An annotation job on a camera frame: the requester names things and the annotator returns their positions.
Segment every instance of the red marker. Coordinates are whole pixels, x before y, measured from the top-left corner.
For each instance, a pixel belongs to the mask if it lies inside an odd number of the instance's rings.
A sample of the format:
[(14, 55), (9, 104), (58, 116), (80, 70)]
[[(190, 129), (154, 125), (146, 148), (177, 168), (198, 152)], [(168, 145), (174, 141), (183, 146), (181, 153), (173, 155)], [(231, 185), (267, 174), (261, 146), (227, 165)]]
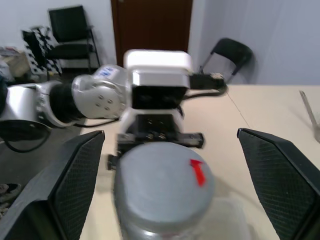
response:
[(206, 182), (206, 177), (201, 169), (202, 161), (190, 159), (190, 165), (193, 167), (198, 185), (202, 187)]

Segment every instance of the door frame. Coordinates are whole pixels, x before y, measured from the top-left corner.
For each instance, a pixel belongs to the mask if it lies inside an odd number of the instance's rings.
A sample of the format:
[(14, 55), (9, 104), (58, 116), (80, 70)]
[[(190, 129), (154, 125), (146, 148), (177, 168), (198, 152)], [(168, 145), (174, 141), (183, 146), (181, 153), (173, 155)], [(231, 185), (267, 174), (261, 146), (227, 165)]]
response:
[[(114, 32), (114, 43), (115, 43), (115, 55), (116, 55), (116, 64), (120, 67), (124, 65), (124, 59), (122, 57), (122, 48), (121, 48), (121, 35), (119, 31), (119, 19), (118, 19), (118, 4), (120, 0), (110, 0), (111, 1), (111, 11), (112, 11), (112, 22), (113, 22), (113, 32)], [(187, 19), (185, 29), (188, 31), (185, 32), (185, 42), (184, 48), (188, 50), (189, 38), (190, 38), (190, 25), (191, 25), (191, 14), (193, 9), (193, 0), (185, 0), (187, 8)]]

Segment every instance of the white table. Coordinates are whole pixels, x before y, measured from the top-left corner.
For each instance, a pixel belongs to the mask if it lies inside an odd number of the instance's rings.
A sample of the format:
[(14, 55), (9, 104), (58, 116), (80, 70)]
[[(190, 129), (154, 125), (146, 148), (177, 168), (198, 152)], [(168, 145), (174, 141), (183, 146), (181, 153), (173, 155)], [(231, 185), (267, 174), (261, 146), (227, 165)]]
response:
[[(182, 106), (184, 131), (204, 133), (205, 147), (196, 151), (207, 161), (215, 176), (215, 196), (232, 197), (241, 203), (252, 240), (279, 238), (259, 203), (237, 130), (251, 128), (293, 141), (319, 168), (316, 155), (320, 152), (320, 144), (308, 127), (311, 124), (299, 95), (300, 89), (305, 90), (311, 104), (320, 91), (320, 87), (235, 85), (222, 97), (196, 98)], [(88, 120), (87, 124), (97, 122)], [(81, 240), (121, 239), (112, 200), (113, 173), (106, 170), (107, 154), (115, 153), (118, 129), (119, 124), (114, 123), (82, 132), (104, 130), (106, 139)]]

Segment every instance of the gray cylindrical container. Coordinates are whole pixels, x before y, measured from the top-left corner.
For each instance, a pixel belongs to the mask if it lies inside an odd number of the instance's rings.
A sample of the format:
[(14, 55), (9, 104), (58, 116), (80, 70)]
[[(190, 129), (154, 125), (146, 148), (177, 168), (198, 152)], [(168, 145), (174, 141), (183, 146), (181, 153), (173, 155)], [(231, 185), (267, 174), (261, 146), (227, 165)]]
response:
[[(191, 160), (198, 160), (199, 184)], [(114, 203), (124, 240), (193, 239), (210, 206), (214, 179), (193, 150), (170, 142), (137, 146), (118, 162)]]

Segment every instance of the white wall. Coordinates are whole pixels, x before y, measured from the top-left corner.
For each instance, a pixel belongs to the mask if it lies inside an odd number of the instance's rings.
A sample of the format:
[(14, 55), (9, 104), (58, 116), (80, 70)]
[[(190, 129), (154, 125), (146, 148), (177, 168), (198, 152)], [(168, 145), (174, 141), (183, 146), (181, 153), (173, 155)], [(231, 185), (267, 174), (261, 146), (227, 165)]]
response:
[[(255, 58), (234, 78), (235, 84), (320, 84), (320, 1), (207, 0), (199, 62), (220, 38), (249, 46)], [(214, 57), (209, 72), (229, 71)]]
[(188, 53), (192, 57), (193, 69), (196, 71), (199, 66), (201, 39), (204, 28), (204, 13), (207, 0), (193, 0), (190, 22)]
[[(115, 64), (116, 49), (110, 0), (6, 0), (0, 7), (0, 45), (24, 47), (21, 30), (31, 26), (50, 26), (48, 9), (83, 5), (93, 32), (99, 58), (104, 64)], [(94, 55), (92, 65), (96, 64)], [(66, 67), (87, 67), (86, 60), (66, 61)]]

